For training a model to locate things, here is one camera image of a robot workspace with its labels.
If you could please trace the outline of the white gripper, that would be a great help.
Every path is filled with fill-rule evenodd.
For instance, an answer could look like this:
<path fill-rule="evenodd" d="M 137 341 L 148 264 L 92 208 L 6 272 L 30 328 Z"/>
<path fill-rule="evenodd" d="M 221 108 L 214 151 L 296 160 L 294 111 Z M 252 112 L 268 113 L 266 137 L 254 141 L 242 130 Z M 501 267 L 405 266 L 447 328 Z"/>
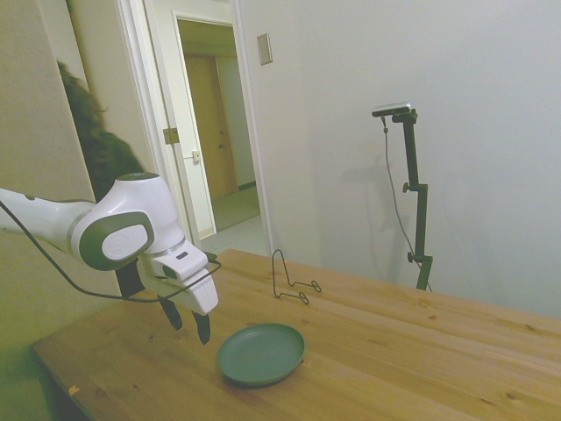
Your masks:
<path fill-rule="evenodd" d="M 141 280 L 147 289 L 167 296 L 160 305 L 172 327 L 182 328 L 181 314 L 175 303 L 191 309 L 197 334 L 203 345 L 210 340 L 211 328 L 208 313 L 218 304 L 217 290 L 206 260 L 181 262 L 175 258 L 139 259 Z"/>

